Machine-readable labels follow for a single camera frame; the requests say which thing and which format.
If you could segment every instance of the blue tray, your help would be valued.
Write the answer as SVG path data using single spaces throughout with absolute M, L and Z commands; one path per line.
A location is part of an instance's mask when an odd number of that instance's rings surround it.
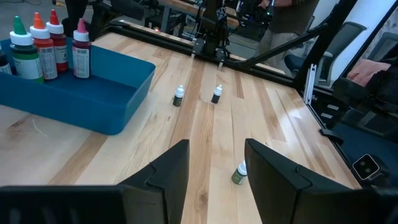
M 10 40 L 1 42 L 11 66 Z M 68 40 L 72 68 L 72 42 Z M 91 49 L 91 77 L 70 69 L 44 84 L 0 72 L 0 105 L 56 119 L 103 134 L 118 134 L 148 94 L 152 63 L 100 47 Z

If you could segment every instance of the wooden table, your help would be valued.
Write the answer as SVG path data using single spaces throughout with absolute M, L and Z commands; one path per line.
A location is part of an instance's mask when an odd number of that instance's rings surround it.
M 174 9 L 180 12 L 184 12 L 186 14 L 189 14 L 191 16 L 196 16 L 198 13 L 198 8 L 195 7 L 193 4 L 189 4 L 187 2 L 183 2 L 180 0 L 158 0 L 159 4 L 164 6 L 164 12 L 163 12 L 163 18 L 162 18 L 162 27 L 160 30 L 162 32 L 165 32 L 167 30 L 167 21 L 169 20 L 169 15 L 170 15 L 170 10 Z M 227 13 L 231 14 L 233 16 L 236 16 L 236 12 L 234 9 L 231 9 L 230 7 L 227 7 Z M 238 27 L 239 21 L 230 17 L 227 17 L 227 24 L 232 27 Z
M 146 99 L 116 136 L 0 106 L 0 185 L 116 184 L 189 139 L 182 223 L 260 223 L 249 183 L 231 181 L 244 159 L 244 140 L 254 138 L 359 188 L 295 90 L 117 34 L 94 45 L 156 65 Z M 218 84 L 223 94 L 214 105 L 210 100 Z M 179 108 L 172 105 L 178 85 L 186 87 Z

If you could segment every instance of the red bottle cap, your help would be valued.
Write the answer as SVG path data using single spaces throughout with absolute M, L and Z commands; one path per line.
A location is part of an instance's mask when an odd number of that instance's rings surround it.
M 52 25 L 60 24 L 60 21 L 58 20 L 57 13 L 55 12 L 54 9 L 51 9 L 50 24 L 52 24 Z
M 51 9 L 50 21 L 46 22 L 45 25 L 51 34 L 63 34 L 63 25 L 60 24 L 54 9 Z

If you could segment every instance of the food coloring bottle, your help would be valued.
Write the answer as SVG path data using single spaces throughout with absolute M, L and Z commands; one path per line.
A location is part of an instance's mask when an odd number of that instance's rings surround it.
M 79 20 L 77 30 L 73 31 L 73 74 L 78 78 L 90 77 L 91 43 L 83 19 Z
M 37 47 L 33 45 L 32 35 L 26 32 L 18 16 L 14 18 L 14 31 L 10 32 L 10 39 L 17 76 L 43 83 L 43 71 Z
M 63 33 L 63 25 L 60 24 L 54 9 L 51 10 L 50 22 L 47 22 L 45 25 L 54 42 L 57 72 L 66 72 L 68 70 L 67 36 Z
M 44 27 L 44 22 L 38 12 L 35 12 L 33 25 L 30 27 L 33 44 L 39 51 L 40 62 L 43 69 L 44 80 L 52 80 L 58 76 L 55 64 L 54 42 L 50 32 Z
M 7 55 L 1 49 L 1 44 L 0 44 L 0 72 L 12 75 L 11 67 L 7 60 Z

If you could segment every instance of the dropper bottle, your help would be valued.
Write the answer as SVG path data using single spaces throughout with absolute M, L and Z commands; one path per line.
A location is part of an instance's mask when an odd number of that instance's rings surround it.
M 73 31 L 73 74 L 78 78 L 90 77 L 91 42 L 83 19 L 79 20 L 77 30 Z
M 246 161 L 243 160 L 241 164 L 239 164 L 238 168 L 235 170 L 234 174 L 232 175 L 232 181 L 235 184 L 241 185 L 244 180 L 248 177 L 248 172 L 246 170 Z
M 10 63 L 8 63 L 6 53 L 4 53 L 4 51 L 1 49 L 1 44 L 0 44 L 0 72 L 12 75 Z
M 37 47 L 33 45 L 32 35 L 26 32 L 18 16 L 14 18 L 14 31 L 10 32 L 10 39 L 17 76 L 43 83 L 43 71 Z
M 33 25 L 30 27 L 33 44 L 39 51 L 40 62 L 45 80 L 52 80 L 58 76 L 55 64 L 54 42 L 50 38 L 50 32 L 44 26 L 44 22 L 38 12 L 35 12 Z
M 57 72 L 66 72 L 68 70 L 67 36 L 63 33 L 63 25 L 60 24 L 54 9 L 51 9 L 50 21 L 45 26 L 50 32 L 51 39 L 54 41 Z
M 222 85 L 218 85 L 218 87 L 214 90 L 211 102 L 217 104 L 218 100 L 220 100 L 220 96 L 221 96 L 222 92 L 223 92 L 223 86 Z
M 180 85 L 174 93 L 173 105 L 181 106 L 183 97 L 184 97 L 184 86 Z

